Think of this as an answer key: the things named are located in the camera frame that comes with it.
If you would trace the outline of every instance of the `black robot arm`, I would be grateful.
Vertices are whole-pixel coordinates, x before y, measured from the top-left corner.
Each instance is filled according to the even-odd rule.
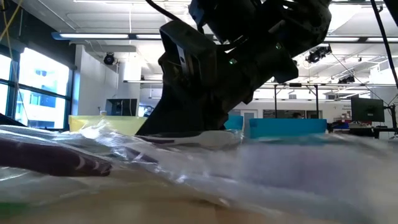
[[[162,98],[137,134],[222,129],[266,81],[297,78],[292,57],[323,42],[330,1],[193,0],[198,30],[207,24],[222,44],[182,21],[160,28]]]

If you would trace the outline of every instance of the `blue container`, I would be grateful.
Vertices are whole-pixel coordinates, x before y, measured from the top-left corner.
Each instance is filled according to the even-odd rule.
[[[323,134],[325,119],[250,119],[250,138],[291,137]]]
[[[229,115],[227,122],[224,124],[227,130],[242,130],[243,116]]]

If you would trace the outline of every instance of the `black monitor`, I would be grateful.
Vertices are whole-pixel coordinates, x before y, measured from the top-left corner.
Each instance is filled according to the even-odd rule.
[[[351,98],[353,121],[384,122],[384,105],[382,100]]]
[[[110,99],[106,101],[106,112],[109,116],[135,116],[137,99]]]

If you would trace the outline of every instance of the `yellow object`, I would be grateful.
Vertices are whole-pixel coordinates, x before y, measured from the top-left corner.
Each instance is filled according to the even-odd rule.
[[[109,124],[109,128],[117,130],[119,133],[133,136],[139,128],[144,124],[146,118],[134,116],[69,116],[70,132],[79,132],[83,127],[97,125],[100,121],[105,120]]]
[[[10,18],[10,21],[6,24],[6,28],[3,30],[3,32],[2,32],[1,35],[0,35],[0,41],[1,41],[2,38],[4,37],[4,34],[6,34],[6,32],[8,32],[8,28],[10,27],[10,25],[11,25],[12,22],[14,21],[14,18],[15,18],[15,16],[17,15],[18,10],[19,10],[19,8],[21,7],[23,1],[24,1],[24,0],[20,0],[20,1],[19,1],[17,8],[15,9],[14,13],[12,13],[12,16],[11,16],[11,18]]]

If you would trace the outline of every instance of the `fluorescent light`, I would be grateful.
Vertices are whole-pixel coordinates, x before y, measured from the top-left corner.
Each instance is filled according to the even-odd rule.
[[[326,37],[325,42],[356,42],[359,37]]]
[[[112,0],[73,0],[78,3],[119,3],[119,4],[132,4],[133,1],[112,1]]]
[[[329,47],[329,44],[320,44],[317,47]]]
[[[398,42],[398,37],[389,37],[387,38],[388,42]],[[383,43],[383,38],[381,37],[370,37],[366,40],[367,42],[381,42]]]
[[[146,1],[140,0],[73,0],[77,3],[106,3],[106,4],[147,4]],[[167,1],[167,4],[188,4],[188,2],[180,1]]]
[[[137,39],[161,39],[160,34],[137,34]]]
[[[128,34],[60,34],[65,39],[128,39]]]

